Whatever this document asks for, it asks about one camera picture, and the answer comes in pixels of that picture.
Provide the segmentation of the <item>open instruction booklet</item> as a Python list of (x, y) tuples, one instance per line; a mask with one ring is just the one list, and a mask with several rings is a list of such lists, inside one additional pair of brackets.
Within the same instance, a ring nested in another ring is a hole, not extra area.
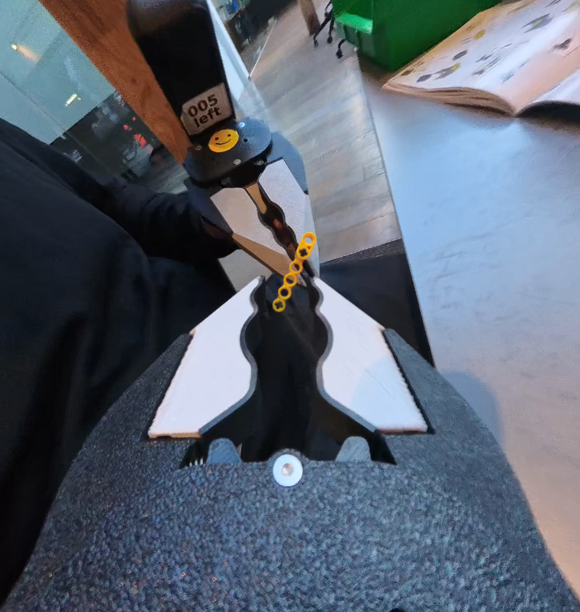
[(546, 105), (580, 108), (580, 1), (493, 6), (381, 89), (512, 117)]

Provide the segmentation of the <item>person's black clothing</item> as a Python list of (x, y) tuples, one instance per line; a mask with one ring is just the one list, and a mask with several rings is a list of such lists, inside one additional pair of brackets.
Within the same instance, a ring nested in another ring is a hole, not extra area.
[(74, 191), (77, 168), (0, 118), (0, 606), (95, 424), (233, 295), (146, 255)]

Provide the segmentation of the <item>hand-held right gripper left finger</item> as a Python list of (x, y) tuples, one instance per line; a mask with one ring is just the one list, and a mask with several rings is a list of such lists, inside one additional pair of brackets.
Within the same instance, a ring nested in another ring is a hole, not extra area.
[(149, 426), (149, 439), (203, 439), (253, 398), (257, 365), (246, 333), (264, 283), (264, 276), (256, 277), (190, 332)]

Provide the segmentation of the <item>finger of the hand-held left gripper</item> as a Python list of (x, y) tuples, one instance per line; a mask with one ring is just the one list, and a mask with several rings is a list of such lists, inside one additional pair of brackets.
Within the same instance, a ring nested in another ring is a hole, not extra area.
[(284, 276), (291, 258), (273, 227), (261, 217), (256, 202), (244, 188), (223, 188), (213, 195), (192, 195), (198, 213), (210, 225), (229, 234), (233, 242), (271, 272)]
[(301, 238), (311, 231), (309, 195), (300, 187), (284, 160), (268, 164), (256, 182), (265, 207), (258, 210), (252, 240), (254, 254), (271, 271), (284, 276)]

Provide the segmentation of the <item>yellow perforated brick beam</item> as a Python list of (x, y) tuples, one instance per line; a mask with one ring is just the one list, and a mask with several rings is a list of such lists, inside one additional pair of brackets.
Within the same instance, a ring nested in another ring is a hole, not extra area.
[(317, 236), (315, 233), (306, 232), (302, 235), (294, 259), (289, 264), (288, 272), (283, 276), (283, 282), (278, 289), (277, 297), (272, 302), (272, 308), (275, 312), (281, 313), (286, 309), (286, 302), (290, 299), (293, 288), (298, 284), (304, 264), (308, 261), (316, 244)]

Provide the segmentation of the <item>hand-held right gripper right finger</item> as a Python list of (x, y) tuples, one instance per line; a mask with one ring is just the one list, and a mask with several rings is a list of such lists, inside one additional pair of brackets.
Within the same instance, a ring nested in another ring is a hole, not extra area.
[(319, 277), (310, 298), (316, 385), (325, 402), (372, 434), (424, 434), (428, 424), (384, 328)]

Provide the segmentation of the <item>green plastic bin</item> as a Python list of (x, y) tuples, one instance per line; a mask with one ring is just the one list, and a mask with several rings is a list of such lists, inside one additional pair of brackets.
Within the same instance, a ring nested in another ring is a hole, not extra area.
[(394, 72), (499, 1), (332, 1), (335, 24), (358, 55)]

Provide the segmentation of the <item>person's left forearm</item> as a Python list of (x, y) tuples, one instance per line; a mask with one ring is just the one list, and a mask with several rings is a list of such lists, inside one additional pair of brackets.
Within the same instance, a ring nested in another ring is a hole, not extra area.
[(193, 265), (229, 290), (219, 260), (237, 250), (233, 231), (199, 187), (173, 194), (76, 169), (72, 188), (121, 226), (146, 255)]

